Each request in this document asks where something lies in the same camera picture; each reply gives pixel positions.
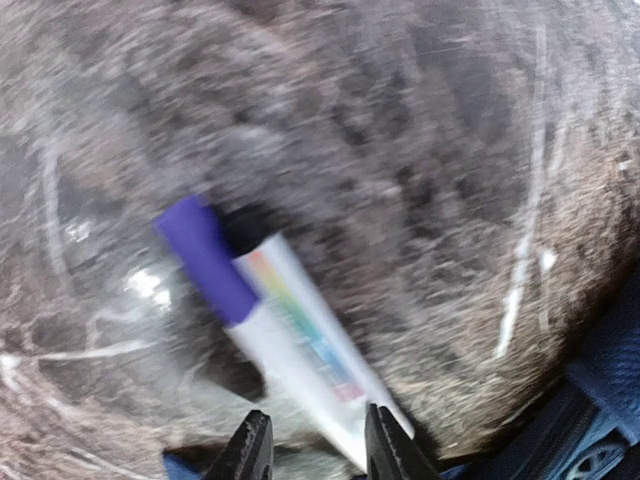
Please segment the blue cap marker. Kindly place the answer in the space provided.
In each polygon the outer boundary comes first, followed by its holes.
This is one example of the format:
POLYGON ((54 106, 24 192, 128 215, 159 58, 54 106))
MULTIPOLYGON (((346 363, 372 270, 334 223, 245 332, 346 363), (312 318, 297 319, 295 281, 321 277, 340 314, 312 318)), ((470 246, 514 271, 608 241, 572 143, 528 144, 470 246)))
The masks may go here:
POLYGON ((360 392, 342 375, 316 366, 254 292, 232 264, 213 215, 190 196, 167 208, 155 227, 240 350, 293 398, 332 446, 366 470, 360 392))

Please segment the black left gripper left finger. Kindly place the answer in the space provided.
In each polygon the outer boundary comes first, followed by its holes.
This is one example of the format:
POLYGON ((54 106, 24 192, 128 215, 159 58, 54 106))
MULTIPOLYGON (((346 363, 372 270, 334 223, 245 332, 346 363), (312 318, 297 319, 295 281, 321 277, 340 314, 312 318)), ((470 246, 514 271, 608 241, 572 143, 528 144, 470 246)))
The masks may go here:
POLYGON ((271 480, 273 462, 271 417, 251 410, 202 479, 271 480))

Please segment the navy blue student backpack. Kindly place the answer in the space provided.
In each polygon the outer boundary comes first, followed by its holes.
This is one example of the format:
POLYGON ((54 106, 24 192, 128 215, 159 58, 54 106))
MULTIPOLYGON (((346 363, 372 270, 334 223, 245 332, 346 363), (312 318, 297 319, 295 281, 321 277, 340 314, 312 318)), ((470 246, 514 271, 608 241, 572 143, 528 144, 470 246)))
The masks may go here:
MULTIPOLYGON (((438 472, 441 479, 639 479, 637 273, 534 420, 498 454, 438 472)), ((209 469, 173 452, 163 461, 169 479, 202 479, 209 469)))

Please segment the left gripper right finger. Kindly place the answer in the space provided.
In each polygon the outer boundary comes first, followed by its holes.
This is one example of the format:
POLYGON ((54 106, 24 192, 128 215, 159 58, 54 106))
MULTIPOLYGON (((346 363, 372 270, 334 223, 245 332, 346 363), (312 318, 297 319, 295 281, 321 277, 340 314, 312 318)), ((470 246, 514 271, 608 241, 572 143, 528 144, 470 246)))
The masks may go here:
POLYGON ((367 478, 439 480, 440 474, 386 406, 370 403, 365 420, 367 478))

